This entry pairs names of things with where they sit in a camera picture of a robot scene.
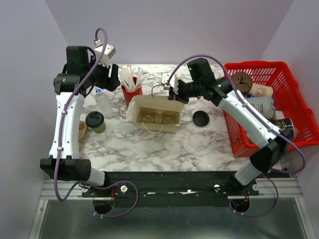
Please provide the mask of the beige paper takeout bag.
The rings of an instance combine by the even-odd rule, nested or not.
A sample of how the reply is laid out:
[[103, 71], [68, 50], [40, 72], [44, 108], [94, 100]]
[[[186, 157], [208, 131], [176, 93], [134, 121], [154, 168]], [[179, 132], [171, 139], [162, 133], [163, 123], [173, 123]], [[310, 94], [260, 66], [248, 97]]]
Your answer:
[[[157, 110], [167, 110], [180, 112], [179, 124], [154, 124], [154, 123], [138, 123], [137, 116], [141, 107], [153, 108]], [[181, 125], [181, 112], [184, 104], [178, 101], [168, 100], [168, 96], [137, 95], [131, 100], [126, 120], [138, 129], [145, 129], [149, 133], [159, 134], [161, 132], [177, 133]]]

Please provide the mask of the black plastic cup lid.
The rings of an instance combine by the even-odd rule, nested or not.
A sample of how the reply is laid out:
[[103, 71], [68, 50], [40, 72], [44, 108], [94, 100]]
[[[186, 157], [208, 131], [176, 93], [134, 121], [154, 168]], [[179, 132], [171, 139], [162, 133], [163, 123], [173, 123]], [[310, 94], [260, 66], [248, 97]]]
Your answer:
[[104, 123], [104, 116], [98, 111], [90, 112], [85, 118], [85, 123], [90, 128], [100, 127]]

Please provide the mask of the green paper coffee cup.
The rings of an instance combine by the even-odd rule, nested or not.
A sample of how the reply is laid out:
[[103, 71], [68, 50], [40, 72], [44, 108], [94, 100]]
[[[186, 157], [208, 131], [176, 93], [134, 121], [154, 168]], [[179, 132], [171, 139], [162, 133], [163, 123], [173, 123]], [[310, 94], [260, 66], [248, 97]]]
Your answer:
[[91, 124], [90, 128], [95, 132], [95, 133], [103, 133], [106, 130], [106, 124], [104, 120], [99, 121], [98, 123]]

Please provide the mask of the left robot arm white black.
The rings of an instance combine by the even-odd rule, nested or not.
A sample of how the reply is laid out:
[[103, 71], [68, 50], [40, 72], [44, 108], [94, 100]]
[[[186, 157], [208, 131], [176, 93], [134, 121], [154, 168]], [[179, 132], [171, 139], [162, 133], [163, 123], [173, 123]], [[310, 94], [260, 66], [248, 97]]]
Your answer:
[[119, 85], [118, 65], [109, 61], [114, 46], [67, 46], [67, 63], [54, 81], [57, 117], [53, 143], [48, 158], [40, 161], [40, 168], [52, 179], [80, 181], [93, 185], [98, 196], [110, 193], [106, 173], [91, 166], [89, 159], [80, 159], [80, 115], [87, 90], [91, 86], [113, 92]]

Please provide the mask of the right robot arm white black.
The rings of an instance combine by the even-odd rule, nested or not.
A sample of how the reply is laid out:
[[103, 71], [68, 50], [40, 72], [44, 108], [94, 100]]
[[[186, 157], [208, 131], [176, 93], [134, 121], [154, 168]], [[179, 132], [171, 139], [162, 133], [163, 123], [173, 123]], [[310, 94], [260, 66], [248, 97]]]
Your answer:
[[182, 61], [187, 63], [192, 82], [185, 83], [174, 77], [174, 70], [161, 85], [169, 91], [169, 100], [188, 103], [189, 98], [203, 97], [232, 116], [248, 133], [259, 151], [250, 156], [250, 161], [239, 169], [229, 183], [230, 191], [241, 195], [247, 185], [262, 173], [268, 172], [288, 151], [293, 133], [281, 130], [265, 119], [235, 88], [226, 69], [225, 77], [216, 79], [208, 60], [212, 59], [220, 67], [223, 64], [205, 54], [190, 56]]

